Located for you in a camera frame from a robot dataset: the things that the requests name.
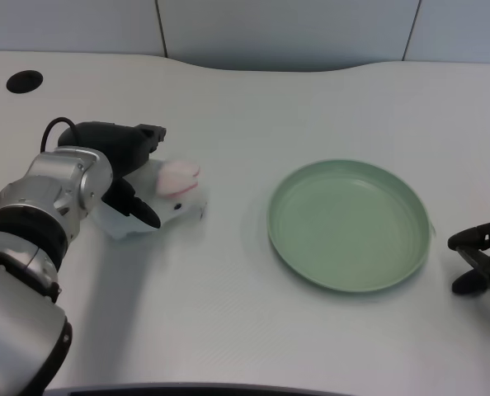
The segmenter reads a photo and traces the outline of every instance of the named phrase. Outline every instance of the plastic plate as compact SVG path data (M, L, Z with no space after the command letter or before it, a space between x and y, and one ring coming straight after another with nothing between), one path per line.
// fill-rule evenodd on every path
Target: plastic plate
M271 242L301 276L334 290L395 285L426 260L431 223L413 190L356 161L313 163L289 175L268 211Z

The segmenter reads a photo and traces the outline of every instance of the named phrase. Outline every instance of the white table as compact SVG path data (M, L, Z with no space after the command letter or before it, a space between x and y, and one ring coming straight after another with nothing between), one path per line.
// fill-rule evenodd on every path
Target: white table
M24 69L44 84L11 94L7 78ZM0 52L0 190L25 173L56 116L166 126L154 155L198 161L210 207L201 222L123 243L84 222L60 271L74 340L51 388L208 381L490 395L490 294L450 293L469 267L446 248L451 234L490 221L490 65L259 73ZM417 276L380 294L339 295L279 262L266 234L269 196L324 158L384 167L423 199L436 237Z

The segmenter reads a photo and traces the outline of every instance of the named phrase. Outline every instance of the white wall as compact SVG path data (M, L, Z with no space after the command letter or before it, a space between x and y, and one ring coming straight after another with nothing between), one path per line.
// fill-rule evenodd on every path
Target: white wall
M164 54L154 0L0 0L0 50Z
M329 70L400 60L417 0L158 0L168 56L214 68Z
M0 50L165 55L156 0L0 0ZM328 70L400 60L418 0L158 0L170 58ZM422 0L406 60L490 62L490 0Z
M490 63L490 0L422 0L406 60Z

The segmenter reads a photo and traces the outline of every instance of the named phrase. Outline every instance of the pink plush ear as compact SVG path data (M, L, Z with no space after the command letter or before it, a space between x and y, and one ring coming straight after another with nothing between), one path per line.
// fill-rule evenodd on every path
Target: pink plush ear
M188 161L166 161L160 172L174 172L184 176L197 177L200 166Z
M157 179L157 195L164 197L179 196L197 187L197 179L175 172L159 172Z

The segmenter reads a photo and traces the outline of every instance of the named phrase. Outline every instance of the white plush rabbit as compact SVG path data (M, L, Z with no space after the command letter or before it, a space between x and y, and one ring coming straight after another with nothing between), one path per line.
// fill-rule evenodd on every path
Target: white plush rabbit
M135 196L151 207L162 226L189 211L202 216L206 198L198 185L199 172L199 166L186 161L150 159L125 180L135 189ZM93 209L92 218L114 239L157 230L133 215L124 216L102 201Z

